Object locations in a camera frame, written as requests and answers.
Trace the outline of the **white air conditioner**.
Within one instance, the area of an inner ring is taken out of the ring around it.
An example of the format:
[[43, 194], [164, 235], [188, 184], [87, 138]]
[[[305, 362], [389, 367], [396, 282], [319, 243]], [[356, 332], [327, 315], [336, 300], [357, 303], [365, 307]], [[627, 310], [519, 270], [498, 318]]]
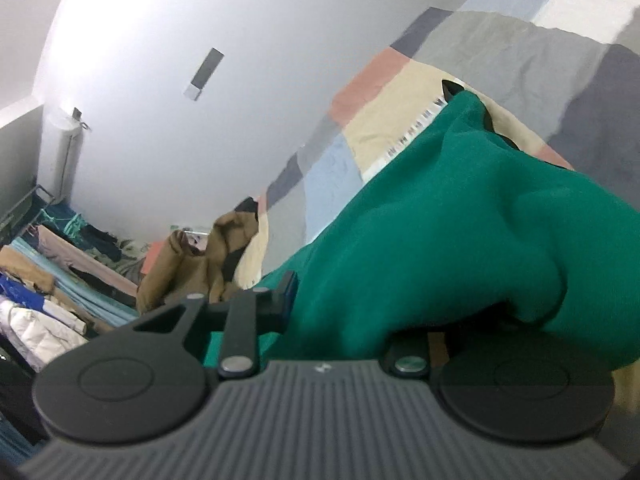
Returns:
[[82, 111], [50, 108], [43, 116], [37, 169], [38, 193], [50, 204], [65, 202], [72, 192], [86, 133]]

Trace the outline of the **hanging light blue garment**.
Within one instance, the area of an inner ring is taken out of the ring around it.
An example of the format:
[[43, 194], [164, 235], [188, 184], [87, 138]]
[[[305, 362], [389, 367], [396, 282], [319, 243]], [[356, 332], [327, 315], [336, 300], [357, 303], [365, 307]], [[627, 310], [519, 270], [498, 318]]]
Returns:
[[55, 286], [95, 318], [100, 318], [111, 326], [118, 327], [130, 323], [138, 317], [136, 310], [97, 292], [77, 276], [69, 274], [56, 263], [41, 255], [40, 252], [37, 252], [21, 238], [16, 238], [10, 244], [10, 247], [24, 256], [29, 263], [34, 264], [39, 270], [51, 274], [54, 278]]

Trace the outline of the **green hoodie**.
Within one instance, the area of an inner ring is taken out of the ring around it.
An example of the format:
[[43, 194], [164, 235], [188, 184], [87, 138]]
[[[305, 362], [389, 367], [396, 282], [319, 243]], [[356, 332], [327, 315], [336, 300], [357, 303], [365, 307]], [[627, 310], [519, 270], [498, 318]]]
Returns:
[[499, 302], [610, 370], [639, 356], [638, 211], [511, 146], [469, 91], [284, 268], [298, 289], [266, 360], [372, 359], [395, 330]]

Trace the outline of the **orange box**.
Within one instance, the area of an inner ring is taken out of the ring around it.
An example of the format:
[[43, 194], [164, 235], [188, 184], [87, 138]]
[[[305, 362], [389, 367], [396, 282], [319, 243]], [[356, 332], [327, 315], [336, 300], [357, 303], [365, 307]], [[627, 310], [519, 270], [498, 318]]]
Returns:
[[142, 262], [142, 267], [140, 273], [142, 275], [148, 275], [154, 266], [157, 257], [160, 255], [160, 251], [164, 247], [165, 242], [160, 240], [159, 242], [154, 242], [149, 246], [148, 251], [145, 254], [144, 260]]

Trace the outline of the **wall switch panel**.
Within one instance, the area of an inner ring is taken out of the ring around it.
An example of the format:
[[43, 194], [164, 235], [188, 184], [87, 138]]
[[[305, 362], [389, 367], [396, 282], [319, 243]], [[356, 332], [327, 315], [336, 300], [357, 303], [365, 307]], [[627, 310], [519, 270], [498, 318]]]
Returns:
[[191, 101], [197, 101], [208, 83], [209, 78], [213, 75], [223, 59], [224, 55], [219, 50], [211, 48], [195, 75], [184, 89], [183, 95]]

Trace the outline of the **white puffer jacket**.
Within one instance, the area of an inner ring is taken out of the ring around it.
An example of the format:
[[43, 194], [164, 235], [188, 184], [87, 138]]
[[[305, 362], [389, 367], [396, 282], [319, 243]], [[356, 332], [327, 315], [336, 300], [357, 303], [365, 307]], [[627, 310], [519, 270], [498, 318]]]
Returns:
[[40, 372], [62, 354], [87, 343], [87, 339], [55, 318], [1, 301], [1, 335], [12, 344], [34, 372]]

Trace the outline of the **brown garment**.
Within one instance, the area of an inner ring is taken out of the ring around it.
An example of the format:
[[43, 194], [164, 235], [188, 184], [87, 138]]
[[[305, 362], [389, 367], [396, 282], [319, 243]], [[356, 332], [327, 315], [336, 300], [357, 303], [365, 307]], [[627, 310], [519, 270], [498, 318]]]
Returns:
[[204, 295], [212, 304], [235, 294], [239, 287], [233, 280], [226, 282], [222, 276], [227, 244], [216, 221], [204, 249], [191, 245], [183, 230], [172, 232], [166, 238], [154, 266], [138, 287], [136, 309], [139, 313], [172, 304], [192, 292]]

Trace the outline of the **patchwork bed quilt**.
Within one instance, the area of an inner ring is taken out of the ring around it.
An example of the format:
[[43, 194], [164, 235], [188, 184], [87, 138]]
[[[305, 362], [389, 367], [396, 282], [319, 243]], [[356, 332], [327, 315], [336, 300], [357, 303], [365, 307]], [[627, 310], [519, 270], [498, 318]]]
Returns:
[[334, 96], [268, 186], [235, 283], [311, 243], [444, 108], [444, 80], [525, 153], [638, 204], [639, 0], [440, 0]]

